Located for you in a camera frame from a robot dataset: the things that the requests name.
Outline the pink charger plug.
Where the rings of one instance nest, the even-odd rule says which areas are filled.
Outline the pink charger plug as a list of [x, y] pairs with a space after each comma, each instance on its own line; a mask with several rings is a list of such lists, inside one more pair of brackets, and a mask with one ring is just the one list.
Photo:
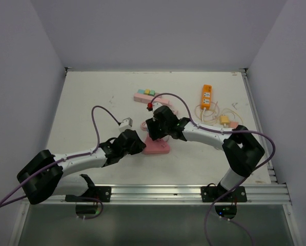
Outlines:
[[230, 127], [230, 128], [233, 128], [233, 129], [237, 128], [238, 125], [239, 125], [239, 122], [236, 122], [236, 121], [231, 121], [231, 122], [229, 123], [229, 127]]

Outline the orange power strip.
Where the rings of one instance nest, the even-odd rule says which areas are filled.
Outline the orange power strip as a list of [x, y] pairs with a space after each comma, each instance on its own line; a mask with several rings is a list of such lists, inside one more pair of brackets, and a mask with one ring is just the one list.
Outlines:
[[201, 92], [201, 104], [200, 108], [202, 110], [208, 110], [211, 106], [211, 99], [212, 99], [212, 86], [211, 85], [203, 85], [202, 92]]

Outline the pink triangular socket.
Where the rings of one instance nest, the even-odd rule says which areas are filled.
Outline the pink triangular socket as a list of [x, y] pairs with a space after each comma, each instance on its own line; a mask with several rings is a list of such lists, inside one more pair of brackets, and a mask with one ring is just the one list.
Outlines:
[[143, 154], [168, 154], [171, 150], [167, 141], [164, 139], [152, 140], [148, 135], [145, 140], [146, 147], [143, 150]]

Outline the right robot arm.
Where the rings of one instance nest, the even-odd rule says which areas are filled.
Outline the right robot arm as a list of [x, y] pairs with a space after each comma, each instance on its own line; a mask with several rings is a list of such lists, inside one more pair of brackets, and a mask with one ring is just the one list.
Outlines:
[[152, 140], [170, 136], [209, 145], [225, 153], [230, 168], [216, 188], [216, 194], [223, 201], [235, 196], [234, 186], [252, 174], [265, 154], [264, 148], [251, 133], [238, 133], [247, 130], [242, 125], [231, 129], [230, 134], [225, 134], [221, 128], [204, 130], [187, 117], [179, 119], [168, 106], [158, 102], [148, 103], [147, 109], [153, 112], [153, 117], [146, 120]]

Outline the yellow charger plug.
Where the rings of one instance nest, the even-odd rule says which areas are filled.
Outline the yellow charger plug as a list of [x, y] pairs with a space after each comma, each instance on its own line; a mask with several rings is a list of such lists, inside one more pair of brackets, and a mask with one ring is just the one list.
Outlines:
[[223, 126], [228, 126], [230, 124], [230, 120], [227, 115], [221, 115], [219, 118], [219, 122]]

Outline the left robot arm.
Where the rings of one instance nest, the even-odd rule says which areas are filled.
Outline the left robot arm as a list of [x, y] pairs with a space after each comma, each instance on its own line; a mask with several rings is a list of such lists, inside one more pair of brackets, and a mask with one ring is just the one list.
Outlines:
[[49, 150], [40, 151], [18, 173], [17, 180], [31, 204], [56, 195], [66, 195], [68, 201], [103, 200], [102, 191], [83, 171], [113, 165], [145, 148], [137, 132], [127, 129], [87, 152], [53, 155]]

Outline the long pink power strip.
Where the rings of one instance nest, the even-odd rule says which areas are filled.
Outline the long pink power strip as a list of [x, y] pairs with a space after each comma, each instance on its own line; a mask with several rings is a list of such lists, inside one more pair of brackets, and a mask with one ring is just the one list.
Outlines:
[[[134, 101], [139, 102], [139, 103], [144, 103], [146, 105], [150, 103], [153, 98], [154, 98], [153, 96], [140, 94], [140, 93], [135, 93], [133, 96]], [[178, 114], [178, 110], [176, 110], [173, 107], [173, 105], [168, 99], [158, 96], [157, 98], [154, 99], [154, 102], [168, 106], [175, 115]]]

